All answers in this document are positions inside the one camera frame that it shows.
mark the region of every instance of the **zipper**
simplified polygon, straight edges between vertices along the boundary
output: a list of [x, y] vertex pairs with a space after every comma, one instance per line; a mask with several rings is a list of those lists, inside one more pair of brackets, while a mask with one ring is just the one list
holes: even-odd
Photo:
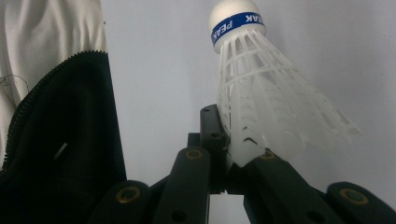
[[39, 96], [41, 95], [41, 92], [52, 81], [52, 79], [56, 77], [58, 72], [61, 71], [62, 68], [64, 68], [67, 64], [73, 62], [77, 58], [77, 56], [80, 56], [82, 54], [92, 54], [92, 53], [107, 55], [106, 52], [101, 50], [85, 50], [72, 55], [68, 59], [58, 64], [55, 68], [53, 68], [50, 72], [48, 72], [43, 78], [41, 78], [41, 80], [35, 85], [35, 87], [27, 94], [27, 96], [18, 105], [9, 125], [7, 144], [6, 144], [6, 155], [2, 167], [3, 169], [0, 171], [0, 176], [7, 171], [7, 168], [11, 165], [12, 161], [15, 158], [24, 124], [26, 120], [29, 118], [29, 114], [31, 113], [31, 111], [35, 108], [35, 103], [37, 102]]

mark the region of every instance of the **shuttlecock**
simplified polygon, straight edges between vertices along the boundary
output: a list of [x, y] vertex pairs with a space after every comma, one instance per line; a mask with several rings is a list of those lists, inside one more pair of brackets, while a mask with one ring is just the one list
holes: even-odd
[[218, 108], [229, 154], [244, 166], [270, 148], [283, 160], [307, 143], [328, 150], [359, 129], [265, 37], [250, 0], [224, 0], [209, 28], [220, 54]]

